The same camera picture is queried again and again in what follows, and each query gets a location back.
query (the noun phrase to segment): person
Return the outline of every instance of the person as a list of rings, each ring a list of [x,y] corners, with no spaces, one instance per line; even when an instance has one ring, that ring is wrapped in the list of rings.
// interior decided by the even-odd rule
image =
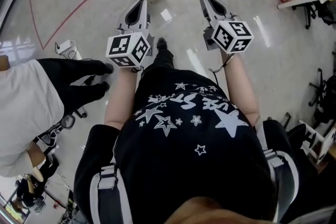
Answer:
[[[136,92],[137,74],[120,69],[104,125],[90,131],[75,175],[80,211],[93,223],[92,178],[115,161],[133,223],[269,223],[277,187],[254,128],[259,107],[240,56],[225,66],[229,100],[212,80],[174,69],[166,41],[157,43]],[[227,62],[224,52],[222,58]],[[120,223],[106,195],[99,196],[102,223]]]
[[[25,175],[25,177],[18,183],[16,190],[16,198],[13,201],[13,209],[20,212],[23,208],[33,208],[35,205],[37,208],[41,208],[43,205],[42,201],[43,192],[48,179],[53,176],[59,166],[59,162],[56,156],[52,155],[52,163],[49,158],[46,157],[45,163],[39,169],[42,176],[43,182],[39,182],[34,177]]]
[[[68,59],[31,60],[0,71],[0,175],[29,174],[45,158],[34,138],[109,90],[106,82],[82,87],[71,83],[112,72],[108,63]]]

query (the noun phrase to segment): tile floor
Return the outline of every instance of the tile floor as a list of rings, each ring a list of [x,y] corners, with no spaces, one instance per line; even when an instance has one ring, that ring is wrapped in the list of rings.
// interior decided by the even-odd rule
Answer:
[[[31,0],[37,29],[43,45],[60,23],[83,0]],[[12,64],[32,58],[56,57],[54,42],[75,40],[83,58],[107,61],[104,57],[109,36],[115,30],[120,13],[135,0],[88,0],[60,28],[50,43],[42,50],[31,19],[29,0],[17,0],[0,35],[1,53],[9,54]],[[223,0],[228,7],[248,22],[255,41],[243,55],[245,64],[259,100],[264,118],[281,120],[288,111],[296,122],[298,118],[309,121],[312,109],[307,105],[313,91],[308,87],[315,81],[317,68],[325,77],[332,75],[336,31],[322,20],[312,22],[305,29],[304,12],[298,8],[278,10],[278,0]],[[166,22],[161,13],[167,9],[172,20]],[[151,34],[163,36],[175,54],[175,64],[180,69],[191,69],[214,79],[208,68],[218,68],[217,50],[207,51],[203,30],[207,26],[199,0],[160,0],[150,5]],[[265,42],[257,24],[260,20],[268,36]],[[225,88],[224,72],[218,74]],[[116,74],[108,78],[112,84]],[[103,100],[86,105],[89,117],[77,119],[75,127],[63,131],[59,137],[59,175],[72,186],[75,169],[80,160],[90,128],[102,123],[106,107]]]

